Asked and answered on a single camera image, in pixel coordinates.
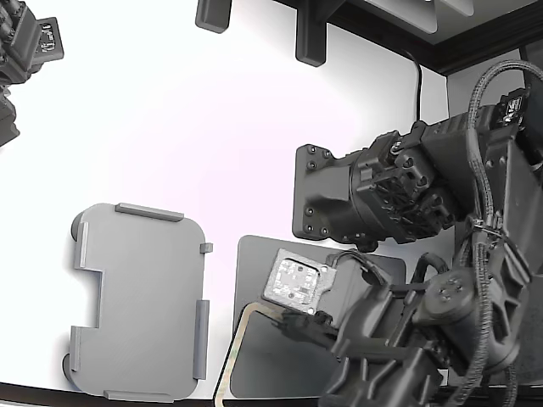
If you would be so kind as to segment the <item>dark gray gripper body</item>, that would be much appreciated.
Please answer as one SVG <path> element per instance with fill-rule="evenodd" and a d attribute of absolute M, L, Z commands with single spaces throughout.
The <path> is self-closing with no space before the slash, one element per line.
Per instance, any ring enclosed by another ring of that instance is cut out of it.
<path fill-rule="evenodd" d="M 372 279 L 373 274 L 364 271 L 361 262 L 347 253 L 329 254 L 325 265 L 334 268 L 336 275 L 332 287 L 320 298 L 320 311 L 330 316 L 330 326 L 339 329 L 347 311 L 370 287 L 364 276 Z"/>

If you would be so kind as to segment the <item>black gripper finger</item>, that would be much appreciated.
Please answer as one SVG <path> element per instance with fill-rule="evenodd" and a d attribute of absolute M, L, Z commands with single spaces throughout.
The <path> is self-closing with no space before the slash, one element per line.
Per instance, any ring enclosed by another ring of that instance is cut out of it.
<path fill-rule="evenodd" d="M 282 312 L 283 324 L 295 327 L 305 327 L 310 325 L 330 326 L 332 316 L 324 311 L 317 311 L 315 314 L 306 314 L 285 310 Z"/>
<path fill-rule="evenodd" d="M 330 350 L 335 344 L 338 331 L 330 326 L 293 326 L 278 324 L 277 329 L 287 338 L 298 343 L 311 343 L 318 347 Z"/>

